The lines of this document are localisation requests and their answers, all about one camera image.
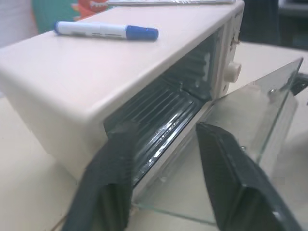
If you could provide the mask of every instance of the toaster oven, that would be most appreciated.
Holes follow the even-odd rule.
[[[198,146],[197,122],[231,133],[240,152],[270,176],[297,106],[289,89],[301,60],[226,95],[241,70],[233,58],[243,10],[241,0],[113,8],[84,21],[155,27],[158,40],[47,32],[0,50],[0,88],[47,153],[78,180],[124,122],[138,124],[131,176],[136,206],[153,203],[146,195],[160,189],[157,179],[163,182],[187,148]],[[210,160],[196,158],[203,167]],[[183,216],[179,208],[160,206],[157,211]]]

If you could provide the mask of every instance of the oven knob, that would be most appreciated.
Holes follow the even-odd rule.
[[[225,70],[224,79],[227,82],[235,83],[239,78],[242,65],[234,62],[230,62]]]

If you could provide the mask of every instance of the white marker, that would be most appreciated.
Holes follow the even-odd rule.
[[[158,30],[130,25],[104,23],[56,22],[54,32],[58,35],[88,36],[109,39],[157,40]]]

